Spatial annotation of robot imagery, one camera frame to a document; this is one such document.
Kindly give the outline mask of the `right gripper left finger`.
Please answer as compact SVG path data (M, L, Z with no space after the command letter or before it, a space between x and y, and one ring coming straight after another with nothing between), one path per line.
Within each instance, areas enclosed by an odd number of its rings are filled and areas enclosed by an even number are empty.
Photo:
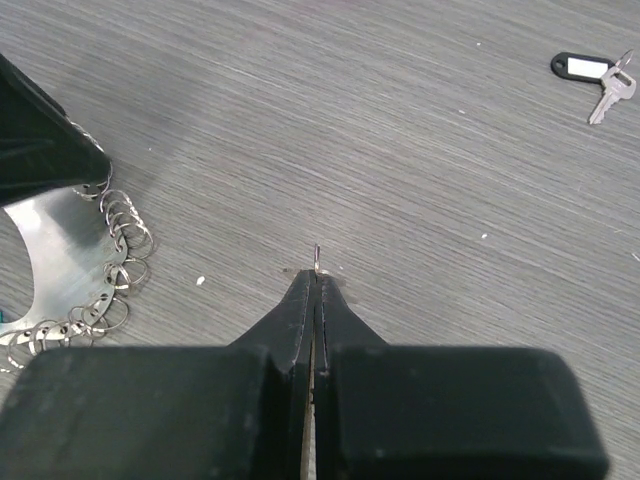
M1 411L5 479L302 479L315 276L224 347L56 349Z

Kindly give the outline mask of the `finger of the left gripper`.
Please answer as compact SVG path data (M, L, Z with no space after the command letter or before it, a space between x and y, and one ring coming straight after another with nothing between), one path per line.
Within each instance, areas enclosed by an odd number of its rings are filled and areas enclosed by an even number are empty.
M111 161L64 108L1 58L1 204L109 179Z

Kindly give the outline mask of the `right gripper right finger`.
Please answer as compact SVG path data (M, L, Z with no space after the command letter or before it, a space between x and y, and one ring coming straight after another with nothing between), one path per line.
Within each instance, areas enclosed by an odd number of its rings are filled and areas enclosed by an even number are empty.
M321 479L603 479L610 460L557 353L385 342L317 279Z

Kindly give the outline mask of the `large keyring with small rings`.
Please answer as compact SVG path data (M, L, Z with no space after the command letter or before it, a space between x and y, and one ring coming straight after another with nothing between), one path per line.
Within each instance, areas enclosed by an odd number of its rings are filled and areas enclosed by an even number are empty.
M1 326L1 371L16 374L52 347L88 343L123 327L126 296L150 274L151 231L109 179L53 190L5 207L31 264L34 298Z

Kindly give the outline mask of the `bare silver key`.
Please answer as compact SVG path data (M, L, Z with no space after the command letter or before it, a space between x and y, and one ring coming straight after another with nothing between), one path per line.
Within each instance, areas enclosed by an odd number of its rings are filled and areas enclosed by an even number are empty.
M313 265L310 268L315 275L321 277L331 277L336 284L343 288L347 286L346 278L340 273L334 273L327 269L324 269L321 264L321 247L319 244L314 245L313 252ZM299 272L309 271L309 268L306 267L283 267L281 269L281 273L285 275L290 280L293 280Z

